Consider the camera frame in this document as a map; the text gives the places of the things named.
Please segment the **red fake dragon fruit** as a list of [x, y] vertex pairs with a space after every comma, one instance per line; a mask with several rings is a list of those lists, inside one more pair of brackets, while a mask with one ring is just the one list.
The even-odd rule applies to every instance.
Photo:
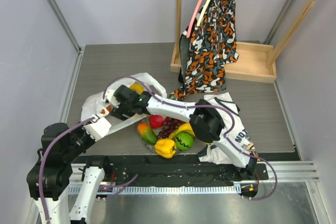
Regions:
[[165, 115], [150, 115], [149, 125], [152, 129], [158, 129], [164, 125], [165, 120]]

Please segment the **green orange fake mango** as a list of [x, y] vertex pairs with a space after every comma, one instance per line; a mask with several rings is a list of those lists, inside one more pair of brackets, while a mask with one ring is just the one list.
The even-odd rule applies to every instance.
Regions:
[[139, 123], [137, 125], [137, 131], [141, 139], [147, 144], [155, 145], [158, 141], [158, 137], [153, 132], [152, 128], [146, 123]]

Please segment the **white plastic bag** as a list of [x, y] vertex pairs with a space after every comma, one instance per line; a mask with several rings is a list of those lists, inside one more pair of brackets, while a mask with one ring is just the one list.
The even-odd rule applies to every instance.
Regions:
[[84, 102], [81, 120], [92, 120], [83, 128], [97, 141], [138, 122], [146, 112], [137, 106], [151, 97], [150, 91], [167, 98], [166, 89], [147, 72], [115, 79], [105, 91]]

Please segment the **purple fake grape bunch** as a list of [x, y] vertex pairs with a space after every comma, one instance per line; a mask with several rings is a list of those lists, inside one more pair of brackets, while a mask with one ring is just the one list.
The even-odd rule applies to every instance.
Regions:
[[173, 133], [175, 130], [177, 130], [182, 124], [184, 124], [183, 121], [167, 116], [166, 119], [164, 120], [163, 126], [161, 127], [159, 133], [157, 134], [157, 138], [159, 140], [168, 138], [169, 135]]

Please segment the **yellow fake bell pepper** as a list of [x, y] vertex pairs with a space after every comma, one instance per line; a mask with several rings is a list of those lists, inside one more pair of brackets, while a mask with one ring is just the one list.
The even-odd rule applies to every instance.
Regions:
[[164, 158], [172, 158], [177, 151], [174, 140], [165, 138], [158, 140], [154, 145], [155, 152]]

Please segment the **yellow fake banana bunch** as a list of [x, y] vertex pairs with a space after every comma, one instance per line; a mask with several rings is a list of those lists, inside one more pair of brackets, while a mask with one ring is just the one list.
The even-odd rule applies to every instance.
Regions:
[[191, 125], [189, 123], [184, 123], [169, 135], [169, 139], [173, 140], [175, 136], [181, 132], [188, 133], [192, 137], [195, 137], [195, 133], [193, 132]]

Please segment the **green fake watermelon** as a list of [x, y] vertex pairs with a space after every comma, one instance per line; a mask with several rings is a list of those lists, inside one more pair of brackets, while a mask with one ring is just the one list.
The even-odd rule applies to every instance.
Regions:
[[194, 138], [186, 132], [178, 133], [175, 138], [176, 147], [179, 150], [189, 150], [194, 145]]

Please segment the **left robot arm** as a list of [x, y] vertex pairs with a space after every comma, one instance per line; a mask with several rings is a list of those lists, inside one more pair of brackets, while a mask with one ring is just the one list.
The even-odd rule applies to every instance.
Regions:
[[72, 163], [96, 139], [86, 130], [86, 122], [73, 127], [66, 123], [47, 126], [41, 137], [38, 161], [26, 177], [29, 193], [42, 223], [90, 223], [101, 182], [112, 174], [107, 156], [89, 156], [81, 170], [82, 185], [72, 208], [68, 205]]

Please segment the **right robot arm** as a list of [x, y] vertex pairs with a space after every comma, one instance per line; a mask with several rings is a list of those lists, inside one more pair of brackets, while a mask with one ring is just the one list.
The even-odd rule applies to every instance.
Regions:
[[108, 90], [105, 99], [117, 111], [131, 115], [166, 115], [188, 123], [195, 137], [209, 144], [207, 161], [236, 167], [239, 177], [250, 179], [256, 173], [257, 158], [239, 110], [228, 93], [208, 95], [197, 103], [169, 100], [151, 91], [138, 94], [125, 85]]

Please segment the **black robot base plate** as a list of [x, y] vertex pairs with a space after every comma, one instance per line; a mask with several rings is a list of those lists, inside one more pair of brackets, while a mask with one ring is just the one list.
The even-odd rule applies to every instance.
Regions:
[[106, 182], [122, 185], [137, 178], [131, 186], [137, 187], [215, 187], [231, 186], [236, 178], [226, 176], [234, 171], [233, 165], [201, 163], [195, 154], [176, 155], [166, 159], [158, 155], [109, 156], [112, 168]]

